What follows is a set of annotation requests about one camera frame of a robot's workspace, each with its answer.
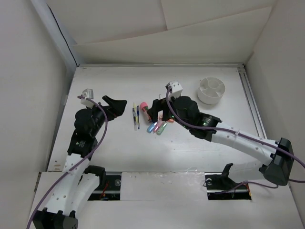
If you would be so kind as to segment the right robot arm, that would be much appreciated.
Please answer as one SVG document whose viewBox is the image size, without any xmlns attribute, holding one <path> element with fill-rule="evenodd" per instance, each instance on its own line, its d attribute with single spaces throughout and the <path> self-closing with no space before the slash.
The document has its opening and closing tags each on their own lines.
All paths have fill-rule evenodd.
<svg viewBox="0 0 305 229">
<path fill-rule="evenodd" d="M 220 176 L 224 187 L 262 178 L 277 186 L 286 186 L 290 181 L 295 156 L 288 139 L 275 141 L 243 133 L 218 117 L 200 112 L 197 103 L 188 96 L 154 100 L 147 114 L 157 122 L 159 112 L 163 113 L 163 121 L 173 119 L 196 138 L 231 147 L 255 158 L 249 164 L 227 164 Z"/>
</svg>

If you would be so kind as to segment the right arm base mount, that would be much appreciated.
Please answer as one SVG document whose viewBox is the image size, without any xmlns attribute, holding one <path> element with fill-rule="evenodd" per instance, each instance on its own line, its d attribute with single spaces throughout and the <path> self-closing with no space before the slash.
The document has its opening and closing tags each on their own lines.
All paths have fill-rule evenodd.
<svg viewBox="0 0 305 229">
<path fill-rule="evenodd" d="M 208 200 L 252 200 L 249 186 L 231 180 L 229 170 L 233 163 L 227 164 L 222 172 L 205 172 L 203 186 Z"/>
</svg>

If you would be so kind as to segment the green correction tape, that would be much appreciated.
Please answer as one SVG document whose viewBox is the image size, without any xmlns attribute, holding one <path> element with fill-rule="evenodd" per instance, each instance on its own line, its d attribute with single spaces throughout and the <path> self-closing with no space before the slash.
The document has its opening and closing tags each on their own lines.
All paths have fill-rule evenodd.
<svg viewBox="0 0 305 229">
<path fill-rule="evenodd" d="M 157 135 L 161 135 L 164 131 L 164 129 L 167 126 L 167 122 L 162 122 L 162 124 L 160 125 L 160 127 L 158 128 L 158 130 L 156 131 Z"/>
</svg>

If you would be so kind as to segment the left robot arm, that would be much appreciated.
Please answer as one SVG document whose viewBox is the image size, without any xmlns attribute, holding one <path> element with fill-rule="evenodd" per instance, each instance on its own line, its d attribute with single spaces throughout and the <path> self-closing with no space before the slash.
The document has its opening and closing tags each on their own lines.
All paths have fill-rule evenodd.
<svg viewBox="0 0 305 229">
<path fill-rule="evenodd" d="M 78 217 L 95 189 L 107 186 L 103 167 L 91 166 L 90 161 L 102 141 L 96 135 L 108 123 L 123 115 L 126 100 L 102 99 L 96 103 L 89 90 L 78 98 L 84 109 L 75 114 L 74 132 L 60 178 L 48 189 L 34 209 L 28 225 L 37 229 L 76 229 Z"/>
</svg>

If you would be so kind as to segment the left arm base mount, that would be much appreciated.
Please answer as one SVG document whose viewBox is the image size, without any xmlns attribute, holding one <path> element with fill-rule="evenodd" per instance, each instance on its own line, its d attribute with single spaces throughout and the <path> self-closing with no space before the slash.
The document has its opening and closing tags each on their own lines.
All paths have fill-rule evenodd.
<svg viewBox="0 0 305 229">
<path fill-rule="evenodd" d="M 105 168 L 88 166 L 85 174 L 94 174 L 99 178 L 98 187 L 92 192 L 89 201 L 118 201 L 121 195 L 122 173 L 106 172 Z"/>
</svg>

